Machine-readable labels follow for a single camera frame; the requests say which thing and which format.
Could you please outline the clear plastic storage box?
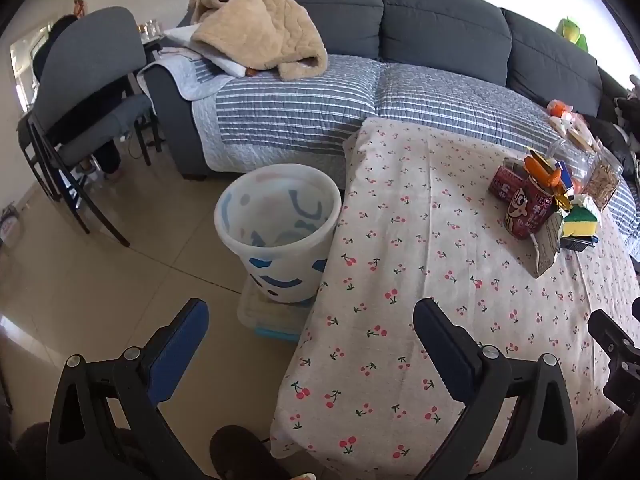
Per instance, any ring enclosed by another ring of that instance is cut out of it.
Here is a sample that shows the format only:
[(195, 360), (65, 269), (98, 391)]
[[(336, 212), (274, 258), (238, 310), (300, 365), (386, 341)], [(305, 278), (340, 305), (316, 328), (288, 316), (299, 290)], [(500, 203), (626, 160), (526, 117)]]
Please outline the clear plastic storage box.
[(314, 300), (302, 304), (279, 304), (265, 297), (249, 276), (243, 286), (236, 315), (256, 335), (299, 341)]

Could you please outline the beige fleece blanket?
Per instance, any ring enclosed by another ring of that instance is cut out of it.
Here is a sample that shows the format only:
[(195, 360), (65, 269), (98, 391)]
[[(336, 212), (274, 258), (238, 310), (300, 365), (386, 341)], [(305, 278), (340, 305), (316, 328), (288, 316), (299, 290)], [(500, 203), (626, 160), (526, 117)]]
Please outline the beige fleece blanket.
[(328, 52), (307, 10), (295, 0), (189, 0), (193, 39), (250, 70), (283, 80), (322, 75)]

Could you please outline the yellow green sponge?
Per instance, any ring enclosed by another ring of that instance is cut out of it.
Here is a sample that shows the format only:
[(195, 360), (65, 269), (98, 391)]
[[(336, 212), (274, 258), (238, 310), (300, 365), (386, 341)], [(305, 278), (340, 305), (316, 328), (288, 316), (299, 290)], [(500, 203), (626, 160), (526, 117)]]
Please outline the yellow green sponge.
[(574, 206), (563, 219), (560, 247), (582, 252), (596, 246), (599, 241), (598, 225), (598, 218), (589, 209)]

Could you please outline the white patterned trash bin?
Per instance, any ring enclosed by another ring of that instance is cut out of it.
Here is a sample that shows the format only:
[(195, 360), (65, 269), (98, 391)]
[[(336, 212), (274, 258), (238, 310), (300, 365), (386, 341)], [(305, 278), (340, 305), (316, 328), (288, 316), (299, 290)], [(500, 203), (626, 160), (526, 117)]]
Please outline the white patterned trash bin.
[(214, 222), (258, 292), (299, 304), (318, 292), (341, 210), (340, 190), (327, 174), (279, 164), (234, 180), (218, 200)]

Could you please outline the red drink can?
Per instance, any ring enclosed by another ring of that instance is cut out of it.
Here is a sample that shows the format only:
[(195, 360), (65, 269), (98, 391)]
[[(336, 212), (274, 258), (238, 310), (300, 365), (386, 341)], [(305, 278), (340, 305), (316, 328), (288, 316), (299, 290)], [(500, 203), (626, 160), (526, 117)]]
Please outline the red drink can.
[(503, 203), (510, 203), (516, 192), (523, 186), (524, 179), (509, 169), (500, 165), (489, 185), (489, 192)]
[(519, 240), (535, 234), (555, 211), (555, 198), (532, 177), (523, 181), (512, 196), (504, 225), (506, 230)]

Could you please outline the black clothes pile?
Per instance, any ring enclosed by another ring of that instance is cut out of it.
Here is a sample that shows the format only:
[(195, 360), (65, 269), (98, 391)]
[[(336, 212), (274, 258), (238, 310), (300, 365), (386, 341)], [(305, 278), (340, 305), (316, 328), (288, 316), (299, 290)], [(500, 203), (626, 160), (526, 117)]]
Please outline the black clothes pile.
[(639, 78), (631, 76), (632, 90), (626, 90), (600, 68), (602, 96), (598, 114), (585, 115), (591, 133), (620, 162), (623, 177), (632, 181), (638, 176), (639, 162)]

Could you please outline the green plush toy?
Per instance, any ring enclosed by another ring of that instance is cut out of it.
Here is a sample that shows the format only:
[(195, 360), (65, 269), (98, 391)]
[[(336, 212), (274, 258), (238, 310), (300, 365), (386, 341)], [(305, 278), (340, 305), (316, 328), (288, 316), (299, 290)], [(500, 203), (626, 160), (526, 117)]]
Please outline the green plush toy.
[(580, 50), (589, 52), (586, 36), (582, 33), (579, 26), (569, 18), (562, 18), (558, 26), (556, 26), (555, 32)]

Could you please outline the dark grey sofa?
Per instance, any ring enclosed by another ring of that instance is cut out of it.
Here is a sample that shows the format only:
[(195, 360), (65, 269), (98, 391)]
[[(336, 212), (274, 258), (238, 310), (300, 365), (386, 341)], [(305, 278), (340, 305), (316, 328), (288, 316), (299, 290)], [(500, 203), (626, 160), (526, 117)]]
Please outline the dark grey sofa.
[(600, 66), (556, 32), (483, 0), (295, 0), (329, 52), (446, 70), (506, 87), (546, 111), (596, 116)]

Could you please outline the snack bags on sofa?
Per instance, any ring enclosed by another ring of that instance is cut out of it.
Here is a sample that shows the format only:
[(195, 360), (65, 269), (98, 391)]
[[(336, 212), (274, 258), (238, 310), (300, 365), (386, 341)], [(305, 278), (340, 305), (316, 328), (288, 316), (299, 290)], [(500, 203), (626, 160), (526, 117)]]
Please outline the snack bags on sofa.
[(560, 100), (551, 100), (547, 106), (547, 120), (551, 127), (565, 138), (569, 133), (577, 136), (588, 148), (594, 148), (596, 141), (581, 114)]

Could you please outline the striped grey quilt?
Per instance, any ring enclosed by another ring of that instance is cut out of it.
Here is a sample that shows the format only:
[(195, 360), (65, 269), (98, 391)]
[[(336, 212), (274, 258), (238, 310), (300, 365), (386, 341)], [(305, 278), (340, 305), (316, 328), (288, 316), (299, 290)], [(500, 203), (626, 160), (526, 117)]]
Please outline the striped grey quilt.
[(518, 152), (545, 151), (558, 136), (542, 107), (506, 87), (358, 56), (333, 55), (323, 75), (284, 81), (276, 72), (231, 77), (205, 58), (174, 53), (146, 66), (138, 83), (186, 178), (292, 162), (316, 167), (343, 186), (343, 144), (369, 117)]

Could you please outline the grey black chair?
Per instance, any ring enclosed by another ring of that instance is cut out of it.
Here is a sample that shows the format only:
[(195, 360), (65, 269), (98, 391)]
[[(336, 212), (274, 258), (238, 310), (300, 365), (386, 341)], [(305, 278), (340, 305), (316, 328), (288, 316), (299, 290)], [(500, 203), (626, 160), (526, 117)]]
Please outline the grey black chair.
[(151, 162), (141, 122), (151, 122), (154, 140), (160, 140), (151, 100), (143, 93), (128, 89), (122, 102), (105, 113), (81, 134), (65, 145), (53, 143), (52, 127), (82, 102), (114, 84), (126, 81), (146, 65), (146, 55), (138, 26), (131, 12), (122, 6), (97, 10), (74, 21), (60, 33), (47, 57), (39, 81), (38, 96), (27, 116), (32, 142), (54, 199), (66, 203), (84, 231), (78, 203), (88, 206), (96, 218), (122, 246), (130, 243), (106, 218), (85, 190), (86, 180), (76, 179), (73, 168), (106, 142), (133, 133), (142, 158)]

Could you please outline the glass jar of seeds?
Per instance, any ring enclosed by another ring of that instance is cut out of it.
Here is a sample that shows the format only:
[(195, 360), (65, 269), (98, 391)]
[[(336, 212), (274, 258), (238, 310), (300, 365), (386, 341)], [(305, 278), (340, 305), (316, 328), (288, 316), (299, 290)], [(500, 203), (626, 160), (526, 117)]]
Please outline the glass jar of seeds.
[(605, 148), (600, 151), (584, 191), (600, 211), (608, 206), (622, 175), (623, 166), (620, 162)]

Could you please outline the cherry print tablecloth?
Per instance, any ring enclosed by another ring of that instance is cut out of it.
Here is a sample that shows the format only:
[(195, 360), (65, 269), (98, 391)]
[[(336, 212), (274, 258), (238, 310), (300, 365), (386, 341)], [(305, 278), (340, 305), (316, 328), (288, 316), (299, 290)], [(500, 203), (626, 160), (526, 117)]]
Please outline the cherry print tablecloth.
[(578, 430), (614, 410), (608, 358), (587, 321), (603, 310), (631, 336), (639, 285), (610, 214), (598, 244), (561, 252), (533, 276), (535, 249), (503, 225), (489, 183), (508, 152), (382, 118), (347, 142), (344, 208), (326, 270), (279, 391), (271, 451), (306, 452), (347, 479), (407, 478), (437, 450), (462, 406), (413, 330), (433, 298), (505, 356), (554, 354)]

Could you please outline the glass jug with cork lid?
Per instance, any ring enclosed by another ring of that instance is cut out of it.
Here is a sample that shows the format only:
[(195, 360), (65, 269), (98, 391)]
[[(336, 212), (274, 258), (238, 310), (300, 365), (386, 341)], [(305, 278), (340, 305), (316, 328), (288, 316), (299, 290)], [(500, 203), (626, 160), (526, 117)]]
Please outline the glass jug with cork lid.
[(547, 158), (565, 162), (573, 180), (586, 185), (592, 175), (596, 154), (578, 148), (572, 141), (559, 138), (544, 153)]

